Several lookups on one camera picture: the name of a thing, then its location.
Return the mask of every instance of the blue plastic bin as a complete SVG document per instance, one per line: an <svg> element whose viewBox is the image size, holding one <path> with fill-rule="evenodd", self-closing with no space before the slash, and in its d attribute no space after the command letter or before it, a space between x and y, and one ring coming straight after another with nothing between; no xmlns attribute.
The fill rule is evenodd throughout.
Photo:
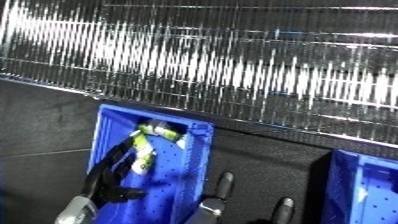
<svg viewBox="0 0 398 224"><path fill-rule="evenodd" d="M123 186L142 188L147 196L122 204L105 205L97 224L183 223L198 206L205 180L213 126L210 123L117 106L100 107L89 169L106 152L137 130L144 120L170 122L187 133L186 149L163 137L147 136L157 152L156 162L144 176L131 172Z"/></svg>
<svg viewBox="0 0 398 224"><path fill-rule="evenodd" d="M398 223L398 161L336 150L324 224Z"/></svg>

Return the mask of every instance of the corrugated metal surface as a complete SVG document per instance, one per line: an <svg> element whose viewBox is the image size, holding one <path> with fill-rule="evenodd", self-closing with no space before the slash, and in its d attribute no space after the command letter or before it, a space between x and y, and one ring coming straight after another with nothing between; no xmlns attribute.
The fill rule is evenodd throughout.
<svg viewBox="0 0 398 224"><path fill-rule="evenodd" d="M383 143L393 0L9 0L3 79Z"/></svg>

